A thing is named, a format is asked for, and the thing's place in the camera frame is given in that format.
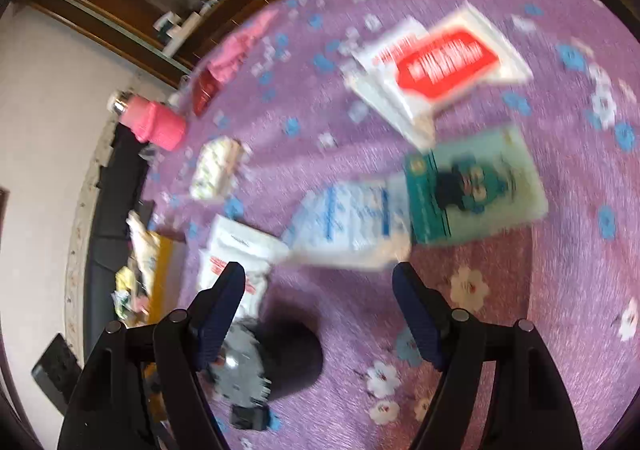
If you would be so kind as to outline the teal cartoon tissue pack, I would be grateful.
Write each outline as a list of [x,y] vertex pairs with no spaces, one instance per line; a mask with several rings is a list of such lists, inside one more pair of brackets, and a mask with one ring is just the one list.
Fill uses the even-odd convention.
[[410,153],[404,172],[418,244],[483,239],[548,212],[536,164],[514,124]]

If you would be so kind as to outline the white packet with red text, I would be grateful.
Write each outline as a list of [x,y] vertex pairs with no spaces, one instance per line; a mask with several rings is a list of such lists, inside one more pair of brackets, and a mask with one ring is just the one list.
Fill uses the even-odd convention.
[[401,91],[398,62],[427,35],[424,25],[407,17],[373,42],[352,52],[356,68],[345,74],[346,85],[373,108],[409,144],[420,151],[435,144],[435,125],[428,111],[416,111],[416,96]]

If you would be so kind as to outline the white packet with red label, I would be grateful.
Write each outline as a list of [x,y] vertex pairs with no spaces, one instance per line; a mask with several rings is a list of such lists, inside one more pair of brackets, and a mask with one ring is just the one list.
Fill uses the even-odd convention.
[[398,62],[396,81],[416,96],[416,111],[439,113],[480,84],[523,84],[533,71],[506,36],[475,6],[462,3],[425,28],[427,35]]

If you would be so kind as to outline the pink knitted bottle sleeve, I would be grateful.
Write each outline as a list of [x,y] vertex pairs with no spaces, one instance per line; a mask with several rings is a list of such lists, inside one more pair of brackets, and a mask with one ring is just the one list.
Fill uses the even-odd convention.
[[116,91],[107,99],[107,109],[130,129],[141,144],[175,150],[186,135],[186,119],[171,108],[131,92]]

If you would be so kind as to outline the white and blue wipes packet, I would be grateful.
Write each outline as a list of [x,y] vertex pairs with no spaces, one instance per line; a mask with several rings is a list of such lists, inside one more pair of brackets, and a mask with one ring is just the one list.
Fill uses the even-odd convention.
[[381,271],[411,252],[405,175],[340,181],[307,192],[281,240],[297,264]]

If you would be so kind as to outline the white paper envelope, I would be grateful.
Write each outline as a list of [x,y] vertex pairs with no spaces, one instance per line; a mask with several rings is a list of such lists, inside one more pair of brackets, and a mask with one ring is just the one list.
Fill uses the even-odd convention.
[[290,249],[280,239],[250,226],[217,215],[207,247],[200,251],[200,291],[213,288],[229,263],[239,263],[245,273],[245,290],[235,321],[256,321],[269,285],[269,274],[288,258]]

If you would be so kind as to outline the red satin pouch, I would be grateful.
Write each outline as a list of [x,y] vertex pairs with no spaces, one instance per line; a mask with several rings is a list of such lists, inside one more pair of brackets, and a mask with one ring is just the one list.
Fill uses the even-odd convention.
[[192,88],[192,110],[195,117],[201,117],[219,90],[220,82],[208,68],[203,69]]

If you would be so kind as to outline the pink cloth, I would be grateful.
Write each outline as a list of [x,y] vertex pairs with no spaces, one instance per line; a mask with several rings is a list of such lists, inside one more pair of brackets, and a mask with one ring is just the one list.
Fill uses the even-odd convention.
[[214,49],[212,57],[205,62],[206,71],[216,82],[226,84],[234,77],[250,50],[267,33],[278,13],[275,8],[266,8],[222,40]]

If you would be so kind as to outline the lemon print tissue pack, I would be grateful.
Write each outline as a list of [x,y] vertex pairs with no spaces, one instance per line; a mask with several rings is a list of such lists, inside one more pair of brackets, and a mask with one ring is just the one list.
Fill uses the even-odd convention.
[[246,155],[245,146],[228,136],[219,136],[206,143],[198,155],[189,188],[191,198],[221,201],[227,197],[235,172]]

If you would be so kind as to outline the black sofa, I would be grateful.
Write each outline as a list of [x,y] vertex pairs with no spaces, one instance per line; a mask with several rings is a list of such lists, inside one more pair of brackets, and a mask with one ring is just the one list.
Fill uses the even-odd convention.
[[85,265],[82,301],[82,348],[89,355],[108,322],[117,318],[112,294],[115,275],[130,254],[128,213],[139,207],[149,163],[140,157],[143,145],[125,126],[115,127],[108,144],[111,155],[99,164]]

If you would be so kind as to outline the purple floral tablecloth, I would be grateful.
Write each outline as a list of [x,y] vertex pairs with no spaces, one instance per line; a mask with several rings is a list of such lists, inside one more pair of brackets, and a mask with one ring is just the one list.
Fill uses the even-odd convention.
[[181,305],[247,274],[205,363],[235,449],[405,449],[435,358],[392,289],[407,261],[470,320],[533,323],[579,444],[639,388],[639,44],[599,0],[282,0],[198,66],[222,83],[143,196],[189,249]]

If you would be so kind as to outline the yellow storage box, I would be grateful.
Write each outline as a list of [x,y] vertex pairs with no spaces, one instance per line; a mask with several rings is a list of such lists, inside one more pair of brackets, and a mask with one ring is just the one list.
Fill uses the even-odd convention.
[[188,247],[147,229],[135,211],[126,223],[132,252],[115,275],[112,300],[117,318],[134,328],[159,322],[178,307]]

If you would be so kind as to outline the silver round metal disc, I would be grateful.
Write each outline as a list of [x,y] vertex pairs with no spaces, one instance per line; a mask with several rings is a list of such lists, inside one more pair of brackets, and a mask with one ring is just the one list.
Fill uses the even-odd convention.
[[252,328],[247,323],[232,323],[216,359],[207,367],[217,395],[243,408],[267,404],[271,392],[260,353],[262,344]]

